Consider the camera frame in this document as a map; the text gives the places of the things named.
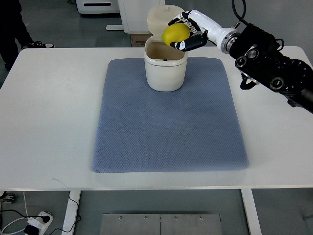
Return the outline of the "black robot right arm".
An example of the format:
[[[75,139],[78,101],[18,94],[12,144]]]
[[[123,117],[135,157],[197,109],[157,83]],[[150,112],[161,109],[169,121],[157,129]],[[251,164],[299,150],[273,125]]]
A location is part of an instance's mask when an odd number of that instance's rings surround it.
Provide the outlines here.
[[[237,19],[246,25],[242,33],[227,46],[241,71],[240,88],[249,90],[260,83],[286,97],[292,107],[313,111],[313,70],[299,59],[290,59],[281,53],[282,39],[250,24],[233,10]]]

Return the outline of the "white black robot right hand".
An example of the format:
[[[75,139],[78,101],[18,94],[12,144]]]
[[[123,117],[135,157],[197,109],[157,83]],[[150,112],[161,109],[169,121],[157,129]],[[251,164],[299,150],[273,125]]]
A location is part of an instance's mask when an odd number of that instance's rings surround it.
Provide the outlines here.
[[[182,12],[172,19],[168,25],[178,23],[183,23],[190,29],[190,36],[182,41],[171,42],[170,46],[183,52],[203,47],[210,41],[221,52],[229,54],[232,44],[240,35],[236,29],[223,28],[214,20],[197,10]]]

